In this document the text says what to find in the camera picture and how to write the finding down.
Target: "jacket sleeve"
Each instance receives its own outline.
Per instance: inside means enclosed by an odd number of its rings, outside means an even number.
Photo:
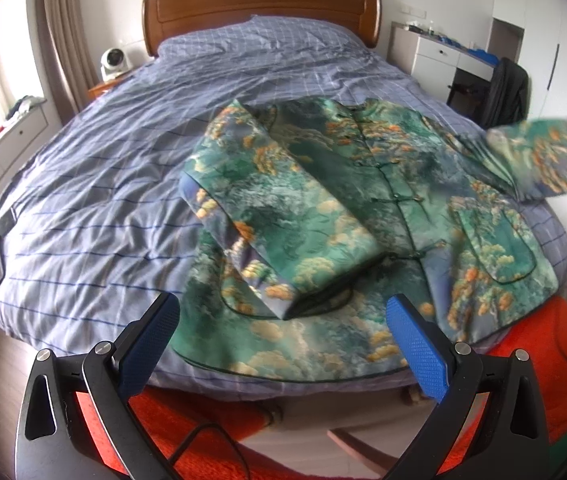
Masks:
[[[462,143],[519,202],[567,193],[567,120],[499,126]]]

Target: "blue gripper pad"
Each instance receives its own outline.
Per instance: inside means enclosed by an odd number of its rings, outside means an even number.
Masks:
[[[119,362],[117,393],[121,399],[142,392],[179,324],[179,300],[172,294],[162,296],[164,301]],[[143,323],[144,317],[137,323]]]
[[[427,321],[398,294],[386,304],[386,323],[423,392],[441,402],[450,386],[448,364],[427,335]]]

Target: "wooden headboard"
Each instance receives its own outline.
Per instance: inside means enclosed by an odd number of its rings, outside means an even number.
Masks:
[[[146,49],[157,56],[157,48],[166,38],[245,22],[253,14],[337,23],[373,47],[379,39],[381,0],[144,0]]]

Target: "blue checkered duvet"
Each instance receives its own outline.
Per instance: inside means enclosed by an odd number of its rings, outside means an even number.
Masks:
[[[368,97],[414,108],[456,132],[471,121],[426,96],[343,28],[295,18],[249,22],[164,41],[158,60],[79,114],[14,178],[0,217],[0,328],[35,348],[82,353],[113,340],[157,294],[180,296],[200,222],[179,197],[182,165],[231,99],[248,105],[310,95]],[[567,236],[544,204],[519,206],[567,282]],[[151,382],[222,399],[412,382],[404,372],[349,383],[298,384],[193,368],[166,349]]]

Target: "wooden chair leg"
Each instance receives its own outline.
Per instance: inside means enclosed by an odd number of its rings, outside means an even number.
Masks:
[[[385,454],[372,446],[368,446],[368,444],[362,442],[358,438],[355,438],[342,428],[328,430],[327,436],[329,436],[334,443],[343,449],[349,456],[358,460],[379,476],[384,476],[388,470],[397,463],[397,460],[399,460],[398,458]]]
[[[406,406],[418,406],[431,400],[430,397],[423,394],[423,390],[418,384],[410,384],[401,388],[400,398]]]

